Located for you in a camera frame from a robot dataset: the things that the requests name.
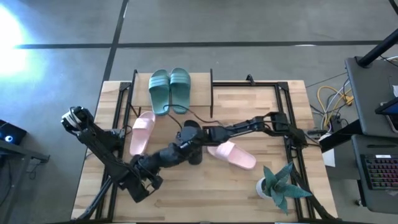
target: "slipper strap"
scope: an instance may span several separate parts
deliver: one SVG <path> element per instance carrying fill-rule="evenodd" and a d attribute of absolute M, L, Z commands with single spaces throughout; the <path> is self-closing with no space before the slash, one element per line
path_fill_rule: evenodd
<path fill-rule="evenodd" d="M 149 79 L 149 89 L 157 86 L 169 87 L 169 78 L 167 76 L 152 77 Z"/>
<path fill-rule="evenodd" d="M 174 73 L 170 76 L 170 84 L 185 83 L 191 85 L 191 77 L 185 74 Z"/>
<path fill-rule="evenodd" d="M 228 158 L 228 156 L 231 153 L 234 146 L 235 146 L 235 143 L 233 143 L 233 142 L 228 141 L 226 143 L 223 143 L 222 145 L 217 147 L 216 155 L 226 159 L 226 158 Z"/>
<path fill-rule="evenodd" d="M 153 120 L 148 118 L 137 118 L 136 122 L 132 126 L 133 129 L 150 129 L 153 124 Z"/>

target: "keyboard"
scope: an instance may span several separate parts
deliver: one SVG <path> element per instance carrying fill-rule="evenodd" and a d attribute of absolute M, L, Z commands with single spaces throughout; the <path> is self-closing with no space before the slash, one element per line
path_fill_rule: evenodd
<path fill-rule="evenodd" d="M 369 189 L 398 190 L 398 155 L 362 154 L 361 162 Z"/>

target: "concrete floor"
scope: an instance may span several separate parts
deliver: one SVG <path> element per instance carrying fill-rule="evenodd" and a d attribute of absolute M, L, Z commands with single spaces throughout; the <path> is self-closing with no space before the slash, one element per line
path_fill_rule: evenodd
<path fill-rule="evenodd" d="M 29 132 L 25 145 L 50 154 L 35 180 L 25 180 L 11 223 L 51 223 L 70 218 L 85 147 L 59 123 L 70 106 L 94 112 L 109 49 L 10 50 L 7 44 L 111 43 L 122 0 L 2 0 L 0 26 L 0 118 Z M 381 40 L 398 16 L 387 0 L 146 0 L 130 1 L 123 42 Z M 183 67 L 214 71 L 215 80 L 304 80 L 307 85 L 345 71 L 344 59 L 374 46 L 222 47 L 118 49 L 110 80 L 132 71 Z M 398 55 L 393 47 L 385 57 Z M 307 89 L 320 108 L 318 87 L 341 88 L 346 75 Z M 329 93 L 324 93 L 325 100 Z M 355 107 L 341 110 L 348 121 Z M 318 126 L 319 118 L 314 117 Z M 354 205 L 353 180 L 330 179 L 339 217 L 394 223 L 397 215 Z"/>

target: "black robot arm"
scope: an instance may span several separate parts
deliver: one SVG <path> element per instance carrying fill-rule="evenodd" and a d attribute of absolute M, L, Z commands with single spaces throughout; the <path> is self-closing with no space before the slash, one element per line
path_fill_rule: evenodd
<path fill-rule="evenodd" d="M 270 136 L 288 136 L 296 147 L 305 147 L 304 132 L 288 124 L 284 113 L 270 112 L 265 116 L 231 126 L 200 127 L 195 121 L 186 121 L 177 133 L 176 141 L 152 155 L 135 155 L 130 163 L 118 159 L 113 152 L 122 149 L 124 132 L 118 129 L 102 130 L 94 123 L 90 112 L 82 107 L 70 108 L 62 116 L 64 128 L 86 145 L 105 168 L 114 184 L 127 189 L 135 202 L 140 202 L 159 189 L 163 179 L 160 168 L 176 166 L 184 161 L 197 165 L 202 160 L 203 146 L 219 146 L 228 139 L 251 132 L 264 132 Z M 148 191 L 146 181 L 153 188 Z"/>

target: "wooden table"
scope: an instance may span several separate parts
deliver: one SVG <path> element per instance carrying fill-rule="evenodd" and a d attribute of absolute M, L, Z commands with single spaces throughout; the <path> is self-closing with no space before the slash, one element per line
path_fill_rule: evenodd
<path fill-rule="evenodd" d="M 133 106 L 140 106 L 143 111 L 151 107 L 146 98 L 147 79 L 150 74 L 138 74 L 134 85 Z M 210 118 L 210 93 L 202 88 L 209 88 L 206 74 L 191 73 L 191 107 L 199 117 Z M 307 92 L 303 81 L 287 81 L 294 107 L 298 128 L 314 127 Z M 103 129 L 112 125 L 116 99 L 120 82 L 104 82 L 95 118 L 96 124 Z M 231 124 L 277 111 L 275 91 L 269 87 L 214 87 L 213 119 L 223 124 Z M 181 123 L 186 119 L 195 119 L 192 114 L 176 115 L 170 113 Z M 129 125 L 136 117 L 130 114 Z M 157 117 L 156 125 L 146 153 L 167 147 L 174 141 L 178 125 L 168 116 Z M 131 134 L 126 138 L 124 148 L 125 161 L 129 161 Z M 254 170 L 242 170 L 227 162 L 218 160 L 206 151 L 203 162 L 191 166 L 184 162 L 178 166 L 162 169 L 164 179 L 161 188 L 140 203 L 135 203 L 127 190 L 118 190 L 114 222 L 296 222 L 294 201 L 288 198 L 289 215 L 277 208 L 272 200 L 257 196 L 256 182 L 263 177 L 262 167 L 267 166 L 274 172 L 287 163 L 282 138 L 270 137 L 264 133 L 251 133 L 231 139 L 257 159 Z M 333 216 L 337 217 L 335 203 L 323 163 L 322 154 L 317 147 L 308 147 L 303 151 L 310 188 L 320 203 Z M 98 193 L 104 166 L 95 157 L 85 161 L 80 179 L 72 218 L 78 217 Z M 108 207 L 109 195 L 105 201 Z M 308 217 L 305 202 L 302 200 L 305 217 Z"/>

